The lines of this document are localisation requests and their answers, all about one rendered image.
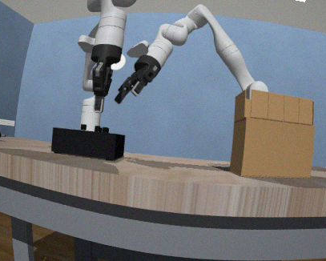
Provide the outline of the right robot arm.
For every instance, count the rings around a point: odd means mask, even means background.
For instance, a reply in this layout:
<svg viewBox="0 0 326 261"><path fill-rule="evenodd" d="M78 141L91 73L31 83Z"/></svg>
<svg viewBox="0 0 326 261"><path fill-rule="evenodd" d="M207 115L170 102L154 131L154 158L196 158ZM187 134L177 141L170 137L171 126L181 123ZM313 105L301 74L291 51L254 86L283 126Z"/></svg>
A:
<svg viewBox="0 0 326 261"><path fill-rule="evenodd" d="M84 52L86 52L85 67L83 73L84 91L94 92L91 70L96 62L91 60L93 46L98 44L111 44L123 48L127 14L116 6L129 7L132 6L135 2L136 0L87 0L88 10L90 12L101 12L101 15L99 23L89 33L89 35L81 35L78 38L78 45ZM87 125L87 131L95 131L95 126L100 125L101 113L95 113L93 111L94 101L94 96L83 100L79 128L80 130L81 124Z"/></svg>

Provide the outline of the brown cardboard box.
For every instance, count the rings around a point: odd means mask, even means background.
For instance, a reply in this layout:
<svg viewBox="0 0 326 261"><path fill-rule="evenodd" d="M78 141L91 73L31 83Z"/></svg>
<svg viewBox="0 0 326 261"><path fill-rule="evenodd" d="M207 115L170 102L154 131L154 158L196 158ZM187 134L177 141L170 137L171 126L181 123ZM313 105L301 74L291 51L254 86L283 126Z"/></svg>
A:
<svg viewBox="0 0 326 261"><path fill-rule="evenodd" d="M230 172L310 179L314 135L311 99L252 90L251 100L244 90L235 97Z"/></svg>

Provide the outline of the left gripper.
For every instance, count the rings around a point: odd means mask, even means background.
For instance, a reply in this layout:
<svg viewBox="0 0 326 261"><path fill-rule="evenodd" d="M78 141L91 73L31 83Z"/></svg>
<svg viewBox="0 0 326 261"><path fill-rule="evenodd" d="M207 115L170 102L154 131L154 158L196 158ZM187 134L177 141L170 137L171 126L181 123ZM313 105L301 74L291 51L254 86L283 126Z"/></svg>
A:
<svg viewBox="0 0 326 261"><path fill-rule="evenodd" d="M138 96L147 83L152 82L152 80L161 70L159 62L150 55L140 56L136 61L134 68L135 72L131 76L127 77L126 81L118 89L119 93L114 99L118 104L123 101L129 92L131 92L134 96ZM134 87L132 87L132 85ZM126 90L124 90L124 88L126 88Z"/></svg>

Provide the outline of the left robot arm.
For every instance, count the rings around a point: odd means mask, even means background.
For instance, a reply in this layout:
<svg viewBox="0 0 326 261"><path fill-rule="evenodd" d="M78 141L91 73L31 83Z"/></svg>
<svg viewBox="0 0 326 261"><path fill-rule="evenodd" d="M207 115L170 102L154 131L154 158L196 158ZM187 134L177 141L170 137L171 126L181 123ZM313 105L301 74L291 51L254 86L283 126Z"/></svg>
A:
<svg viewBox="0 0 326 261"><path fill-rule="evenodd" d="M206 22L207 21L207 22ZM234 42L227 36L210 10L204 5L198 5L186 18L173 25L163 24L159 27L155 40L149 47L147 41L141 41L127 52L131 58L150 55L155 58L161 69L173 51L173 45L182 46L187 41L187 35L209 24L214 36L215 50L227 68L234 75L242 91L246 89L246 99L251 99L252 90L268 92L267 86L261 81L254 81L249 74L243 56ZM187 31L188 30L188 31ZM189 33L188 33L189 32Z"/></svg>

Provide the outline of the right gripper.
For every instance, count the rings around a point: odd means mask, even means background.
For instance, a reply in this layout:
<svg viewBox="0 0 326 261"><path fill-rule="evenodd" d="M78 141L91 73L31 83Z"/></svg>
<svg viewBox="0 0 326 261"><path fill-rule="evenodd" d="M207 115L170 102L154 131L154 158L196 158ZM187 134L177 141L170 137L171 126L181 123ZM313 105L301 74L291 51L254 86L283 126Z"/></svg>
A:
<svg viewBox="0 0 326 261"><path fill-rule="evenodd" d="M120 62L122 50L121 47L111 44L93 46L91 60L97 62L97 66L92 70L93 91L94 95L96 95L93 108L95 113L103 112L104 99L108 95L112 82L113 70L111 65Z"/></svg>

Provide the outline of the black lighting desk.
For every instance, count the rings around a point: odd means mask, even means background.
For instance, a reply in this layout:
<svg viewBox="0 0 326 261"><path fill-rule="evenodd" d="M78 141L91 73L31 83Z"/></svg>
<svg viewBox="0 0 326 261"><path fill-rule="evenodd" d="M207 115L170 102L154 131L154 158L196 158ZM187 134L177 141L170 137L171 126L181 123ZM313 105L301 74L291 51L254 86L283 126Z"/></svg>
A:
<svg viewBox="0 0 326 261"><path fill-rule="evenodd" d="M81 130L53 127L51 151L113 161L123 157L124 143L125 135L109 133L107 127L95 126L95 131L88 131L86 124Z"/></svg>

